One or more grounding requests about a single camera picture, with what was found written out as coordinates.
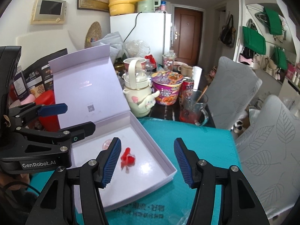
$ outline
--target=white chair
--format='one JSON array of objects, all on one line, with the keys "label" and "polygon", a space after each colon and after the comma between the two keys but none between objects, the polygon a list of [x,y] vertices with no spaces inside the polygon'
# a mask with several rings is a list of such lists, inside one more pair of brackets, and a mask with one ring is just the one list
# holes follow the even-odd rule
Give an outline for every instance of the white chair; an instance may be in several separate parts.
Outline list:
[{"label": "white chair", "polygon": [[216,128],[230,130],[261,84],[249,66],[221,57],[216,76],[206,91]]},{"label": "white chair", "polygon": [[235,143],[243,173],[268,218],[291,208],[300,195],[300,119],[270,95]]}]

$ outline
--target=bottle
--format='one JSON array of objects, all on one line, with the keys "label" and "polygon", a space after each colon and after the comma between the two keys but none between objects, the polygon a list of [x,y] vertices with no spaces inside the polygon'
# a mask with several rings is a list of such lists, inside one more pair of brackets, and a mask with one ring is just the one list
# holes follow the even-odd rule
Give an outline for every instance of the bottle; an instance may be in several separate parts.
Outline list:
[{"label": "bottle", "polygon": [[165,11],[166,10],[166,1],[161,1],[160,10]]},{"label": "bottle", "polygon": [[299,84],[299,79],[300,79],[300,74],[297,73],[297,78],[295,80],[295,85],[298,85]]},{"label": "bottle", "polygon": [[293,81],[294,83],[295,83],[296,78],[297,78],[297,72],[295,71],[295,72],[294,72],[294,75],[293,75],[293,78],[292,78],[292,81]]}]

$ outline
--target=instant noodle cup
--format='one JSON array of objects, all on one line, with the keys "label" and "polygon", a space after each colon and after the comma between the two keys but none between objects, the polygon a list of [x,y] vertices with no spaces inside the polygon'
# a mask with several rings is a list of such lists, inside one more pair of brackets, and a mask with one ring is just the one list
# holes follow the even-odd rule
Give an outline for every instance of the instant noodle cup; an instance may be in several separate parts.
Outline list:
[{"label": "instant noodle cup", "polygon": [[183,76],[174,72],[158,72],[152,75],[152,83],[155,91],[160,91],[155,101],[160,105],[173,105],[179,95]]}]

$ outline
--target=green kettle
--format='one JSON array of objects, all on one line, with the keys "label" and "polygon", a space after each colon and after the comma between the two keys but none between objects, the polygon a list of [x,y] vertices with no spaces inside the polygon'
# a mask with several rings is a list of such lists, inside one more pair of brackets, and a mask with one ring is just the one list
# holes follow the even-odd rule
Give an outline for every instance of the green kettle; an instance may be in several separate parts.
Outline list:
[{"label": "green kettle", "polygon": [[145,0],[137,3],[137,12],[143,13],[154,13],[155,7],[159,7],[161,5],[161,0],[158,0],[158,4],[155,5],[154,0]]}]

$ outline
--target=doorway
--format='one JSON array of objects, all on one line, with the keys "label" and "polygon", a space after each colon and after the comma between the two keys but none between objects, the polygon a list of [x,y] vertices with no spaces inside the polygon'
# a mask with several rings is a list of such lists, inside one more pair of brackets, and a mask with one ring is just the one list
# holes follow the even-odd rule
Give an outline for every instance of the doorway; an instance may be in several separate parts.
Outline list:
[{"label": "doorway", "polygon": [[213,65],[211,65],[211,67],[214,66],[218,66],[218,62],[219,62],[219,58],[222,56],[223,53],[223,46],[224,44],[219,40],[220,34],[223,30],[223,26],[226,23],[226,10],[221,10],[220,9],[215,11],[215,30],[214,30],[214,43],[216,44],[215,46],[215,50],[212,49],[212,58],[214,58],[214,62]]},{"label": "doorway", "polygon": [[202,26],[203,12],[175,7],[173,47],[177,54],[176,61],[197,65]]}]

